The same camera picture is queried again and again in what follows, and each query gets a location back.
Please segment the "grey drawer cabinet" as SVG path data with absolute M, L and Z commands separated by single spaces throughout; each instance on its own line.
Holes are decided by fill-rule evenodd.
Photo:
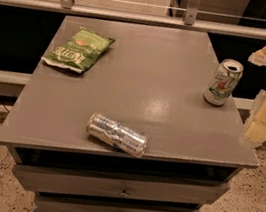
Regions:
M 240 143 L 243 126 L 236 105 L 215 107 L 203 98 L 217 67 L 206 34 L 69 16 L 53 43 L 63 44 L 80 28 L 115 41 L 83 74 L 37 66 L 0 128 L 0 144 L 10 151 L 15 166 L 220 183 L 257 166 L 254 151 Z M 143 156 L 133 157 L 91 136 L 86 129 L 94 113 L 146 135 Z M 194 210 L 202 206 L 32 192 Z

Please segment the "top grey drawer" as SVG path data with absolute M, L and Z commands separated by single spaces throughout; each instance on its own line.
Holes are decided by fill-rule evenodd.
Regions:
M 230 189 L 227 182 L 16 165 L 14 174 L 32 191 L 146 201 L 211 204 Z

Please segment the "silver blue energy drink can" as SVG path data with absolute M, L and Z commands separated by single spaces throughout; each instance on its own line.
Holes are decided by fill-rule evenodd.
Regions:
M 105 144 L 138 158 L 143 156 L 149 141 L 146 135 L 99 113 L 94 113 L 89 118 L 86 130 Z

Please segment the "middle grey drawer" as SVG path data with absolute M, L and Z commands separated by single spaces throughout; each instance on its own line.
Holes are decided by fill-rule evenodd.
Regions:
M 128 203 L 86 197 L 44 196 L 41 193 L 36 195 L 35 201 L 42 212 L 199 212 L 194 209 L 146 202 Z

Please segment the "green jalapeno chip bag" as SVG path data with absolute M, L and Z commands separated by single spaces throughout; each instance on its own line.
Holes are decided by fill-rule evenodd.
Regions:
M 96 63 L 115 39 L 80 28 L 72 37 L 42 57 L 49 66 L 81 74 Z

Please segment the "grey drawer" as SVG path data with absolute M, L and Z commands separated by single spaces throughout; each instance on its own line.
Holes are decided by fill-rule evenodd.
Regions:
M 16 165 L 14 174 L 32 191 L 146 201 L 211 204 L 230 189 L 227 182 Z
M 86 197 L 44 196 L 41 193 L 36 195 L 35 201 L 42 212 L 199 212 L 194 209 L 146 202 L 128 203 Z

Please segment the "7up soda can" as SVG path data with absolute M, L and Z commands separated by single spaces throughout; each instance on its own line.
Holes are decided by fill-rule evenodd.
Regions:
M 204 92 L 204 99 L 215 106 L 223 106 L 243 76 L 244 67 L 231 58 L 224 59 L 213 73 Z

